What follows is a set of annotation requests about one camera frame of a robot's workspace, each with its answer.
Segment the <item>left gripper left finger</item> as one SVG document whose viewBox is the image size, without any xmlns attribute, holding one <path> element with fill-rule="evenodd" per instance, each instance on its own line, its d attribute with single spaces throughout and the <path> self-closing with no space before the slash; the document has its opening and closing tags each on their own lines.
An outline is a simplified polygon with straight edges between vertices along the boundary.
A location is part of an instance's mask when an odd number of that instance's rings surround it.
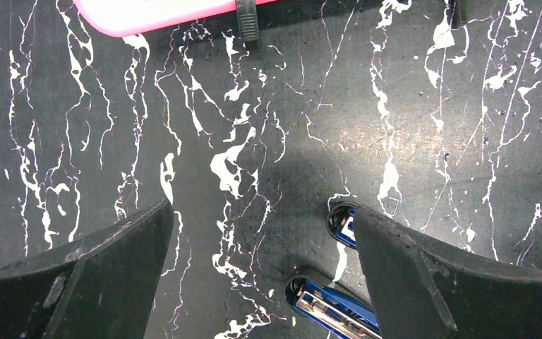
<svg viewBox="0 0 542 339">
<path fill-rule="evenodd" d="M 142 338 L 173 228 L 161 201 L 0 268 L 0 338 Z"/>
</svg>

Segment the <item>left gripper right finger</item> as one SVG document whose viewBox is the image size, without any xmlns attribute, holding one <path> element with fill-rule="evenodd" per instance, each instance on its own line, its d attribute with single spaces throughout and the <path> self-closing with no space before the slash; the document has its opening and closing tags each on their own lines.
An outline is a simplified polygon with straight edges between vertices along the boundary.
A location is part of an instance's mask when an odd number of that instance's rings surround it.
<svg viewBox="0 0 542 339">
<path fill-rule="evenodd" d="M 542 270 L 473 254 L 359 206 L 356 250 L 384 338 L 542 338 Z"/>
</svg>

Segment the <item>whiteboard with pink frame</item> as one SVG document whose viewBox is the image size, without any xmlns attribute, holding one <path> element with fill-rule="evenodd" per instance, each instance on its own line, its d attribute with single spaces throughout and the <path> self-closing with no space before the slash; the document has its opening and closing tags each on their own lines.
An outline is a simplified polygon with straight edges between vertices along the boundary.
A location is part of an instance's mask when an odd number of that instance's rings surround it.
<svg viewBox="0 0 542 339">
<path fill-rule="evenodd" d="M 231 0 L 74 0 L 80 15 L 110 37 L 137 35 L 236 10 Z"/>
</svg>

